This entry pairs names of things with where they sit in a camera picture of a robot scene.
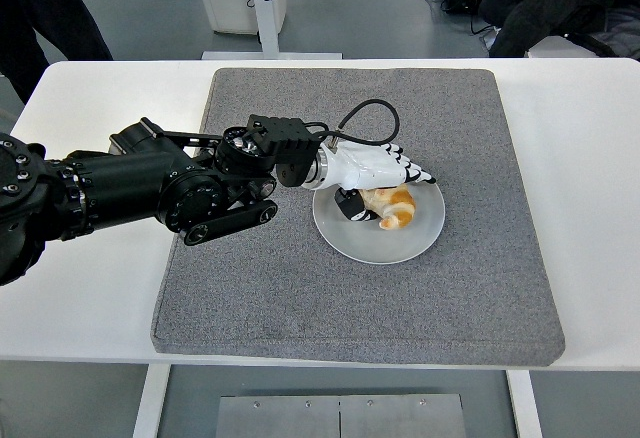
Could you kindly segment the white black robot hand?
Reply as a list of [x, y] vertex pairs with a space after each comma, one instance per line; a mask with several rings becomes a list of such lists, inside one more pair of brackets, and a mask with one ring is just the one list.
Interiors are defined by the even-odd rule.
[[436, 179], [400, 147], [343, 140], [333, 147], [320, 146], [304, 186], [314, 191], [336, 186], [335, 201], [343, 215], [351, 221], [369, 221], [383, 216], [373, 209], [372, 196], [400, 191], [414, 182], [434, 184]]

